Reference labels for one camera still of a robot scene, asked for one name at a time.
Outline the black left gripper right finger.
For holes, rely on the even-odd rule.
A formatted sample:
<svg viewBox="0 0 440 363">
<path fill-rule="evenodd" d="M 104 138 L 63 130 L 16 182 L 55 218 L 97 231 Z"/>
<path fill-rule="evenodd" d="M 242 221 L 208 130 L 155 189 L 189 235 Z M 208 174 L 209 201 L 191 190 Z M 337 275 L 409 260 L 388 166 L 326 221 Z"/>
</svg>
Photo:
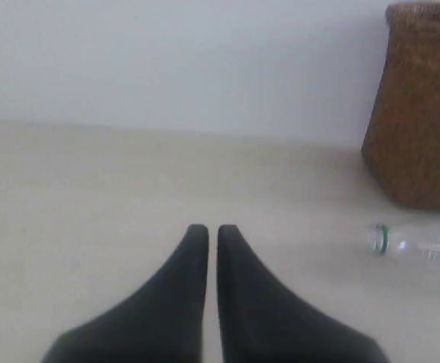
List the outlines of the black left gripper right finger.
<svg viewBox="0 0 440 363">
<path fill-rule="evenodd" d="M 300 299 L 236 225 L 217 237 L 217 297 L 226 362 L 387 362 L 378 343 Z"/>
</svg>

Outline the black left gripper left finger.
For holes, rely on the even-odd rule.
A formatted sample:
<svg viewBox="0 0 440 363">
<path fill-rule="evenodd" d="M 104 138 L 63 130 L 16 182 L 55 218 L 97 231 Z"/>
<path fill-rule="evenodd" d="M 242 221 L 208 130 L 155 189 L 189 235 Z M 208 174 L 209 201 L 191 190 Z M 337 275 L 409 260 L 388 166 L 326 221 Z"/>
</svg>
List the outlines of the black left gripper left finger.
<svg viewBox="0 0 440 363">
<path fill-rule="evenodd" d="M 189 225 L 161 268 L 102 315 L 61 334 L 45 362 L 200 362 L 209 259 L 205 225 Z"/>
</svg>

